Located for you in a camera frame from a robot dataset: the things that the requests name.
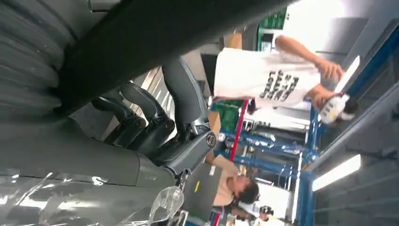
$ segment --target laptop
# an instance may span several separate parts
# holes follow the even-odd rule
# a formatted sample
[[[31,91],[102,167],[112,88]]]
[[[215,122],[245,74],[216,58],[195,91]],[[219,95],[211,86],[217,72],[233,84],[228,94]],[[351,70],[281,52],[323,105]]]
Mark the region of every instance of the laptop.
[[[182,209],[189,212],[190,217],[209,221],[221,174],[221,168],[202,163],[188,177]]]

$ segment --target clear plastic wrap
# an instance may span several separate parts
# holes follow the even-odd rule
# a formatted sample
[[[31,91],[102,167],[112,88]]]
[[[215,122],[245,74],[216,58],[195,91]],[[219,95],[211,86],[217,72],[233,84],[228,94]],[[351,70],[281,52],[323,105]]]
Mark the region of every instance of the clear plastic wrap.
[[[140,226],[174,216],[178,187],[108,184],[97,176],[0,169],[1,226]]]
[[[148,225],[172,218],[183,202],[184,195],[180,188],[173,186],[163,189],[152,204]]]

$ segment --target red pole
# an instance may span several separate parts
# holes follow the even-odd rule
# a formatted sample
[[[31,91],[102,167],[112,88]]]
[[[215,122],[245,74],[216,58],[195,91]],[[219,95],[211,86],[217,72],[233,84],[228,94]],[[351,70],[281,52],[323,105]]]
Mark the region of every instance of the red pole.
[[[230,154],[230,161],[234,160],[234,155],[236,154],[238,139],[239,139],[239,135],[241,133],[242,122],[244,121],[244,115],[245,115],[245,111],[247,110],[247,106],[248,106],[248,100],[245,100],[244,104],[242,105],[242,109],[241,109],[241,112],[239,115],[236,136],[234,138],[233,148],[231,149],[231,154]]]
[[[220,214],[216,213],[216,215],[215,215],[215,220],[214,220],[212,226],[217,226],[217,223],[219,223],[219,217],[220,217]]]

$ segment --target cardboard box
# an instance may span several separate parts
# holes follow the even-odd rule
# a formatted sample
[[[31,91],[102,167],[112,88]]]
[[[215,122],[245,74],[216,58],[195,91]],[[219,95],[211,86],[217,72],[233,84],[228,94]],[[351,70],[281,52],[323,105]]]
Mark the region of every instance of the cardboard box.
[[[220,122],[219,112],[210,111],[208,113],[208,118],[209,118],[209,125],[211,127],[211,130],[217,138],[220,133],[220,128],[222,127],[222,124]]]

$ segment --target green board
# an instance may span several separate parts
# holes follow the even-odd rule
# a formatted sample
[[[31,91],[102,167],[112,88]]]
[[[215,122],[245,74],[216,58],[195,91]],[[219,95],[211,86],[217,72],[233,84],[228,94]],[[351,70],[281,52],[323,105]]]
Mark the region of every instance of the green board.
[[[239,120],[239,111],[243,105],[242,100],[225,100],[215,104],[214,111],[220,114],[221,127],[225,130],[235,130]]]
[[[287,8],[284,8],[280,12],[266,17],[260,22],[259,28],[283,30],[286,14],[287,14]]]

